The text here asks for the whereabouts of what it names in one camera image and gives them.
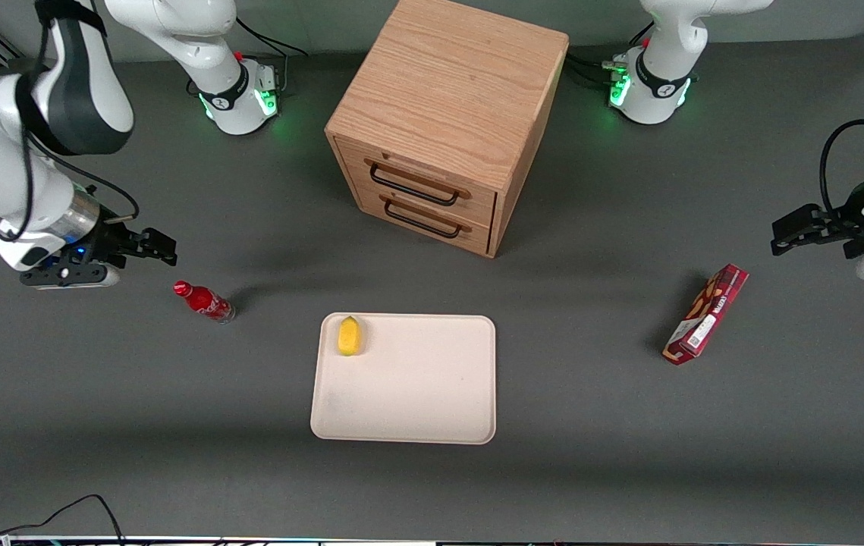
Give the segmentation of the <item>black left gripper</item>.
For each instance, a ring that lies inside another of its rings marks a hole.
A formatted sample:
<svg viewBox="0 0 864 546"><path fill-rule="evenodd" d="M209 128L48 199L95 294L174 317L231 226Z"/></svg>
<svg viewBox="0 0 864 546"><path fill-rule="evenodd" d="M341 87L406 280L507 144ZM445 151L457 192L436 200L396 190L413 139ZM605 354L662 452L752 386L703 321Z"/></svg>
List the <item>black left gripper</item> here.
<svg viewBox="0 0 864 546"><path fill-rule="evenodd" d="M800 246L837 242L844 242L845 259L864 256L864 182L850 191L840 207L833 207L824 172L819 175L819 187L823 210L819 205L805 204L772 222L773 256L782 256Z"/></svg>

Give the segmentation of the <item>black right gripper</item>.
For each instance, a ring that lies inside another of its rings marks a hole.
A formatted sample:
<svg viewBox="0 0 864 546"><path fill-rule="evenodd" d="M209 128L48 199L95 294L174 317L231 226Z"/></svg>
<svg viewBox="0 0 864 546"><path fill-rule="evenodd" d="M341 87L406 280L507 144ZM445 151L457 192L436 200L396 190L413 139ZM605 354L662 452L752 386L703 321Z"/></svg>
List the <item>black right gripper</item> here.
<svg viewBox="0 0 864 546"><path fill-rule="evenodd" d="M176 266L176 241L155 228L130 231L123 222L98 220L95 227L75 245L75 264L101 262L124 268L127 257L155 259Z"/></svg>

